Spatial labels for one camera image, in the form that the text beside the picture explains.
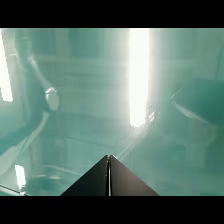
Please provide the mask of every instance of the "glass surface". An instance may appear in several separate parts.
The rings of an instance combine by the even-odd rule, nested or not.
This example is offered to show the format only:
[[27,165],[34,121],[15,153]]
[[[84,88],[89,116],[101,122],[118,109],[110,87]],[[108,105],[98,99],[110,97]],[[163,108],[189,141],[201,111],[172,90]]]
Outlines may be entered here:
[[0,34],[0,185],[61,195],[113,154],[160,195],[224,194],[224,29]]

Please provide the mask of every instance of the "fluorescent light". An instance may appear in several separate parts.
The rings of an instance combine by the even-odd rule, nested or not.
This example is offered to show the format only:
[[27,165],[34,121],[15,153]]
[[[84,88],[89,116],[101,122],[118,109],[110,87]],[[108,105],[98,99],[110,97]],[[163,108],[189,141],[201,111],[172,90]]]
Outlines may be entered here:
[[19,165],[15,165],[15,170],[16,170],[17,183],[19,189],[21,190],[21,188],[26,185],[25,171],[24,168]]
[[130,124],[145,123],[149,76],[149,29],[130,28]]
[[2,92],[2,98],[4,101],[12,102],[12,90],[9,79],[9,72],[5,57],[5,50],[2,40],[2,33],[0,29],[0,88]]

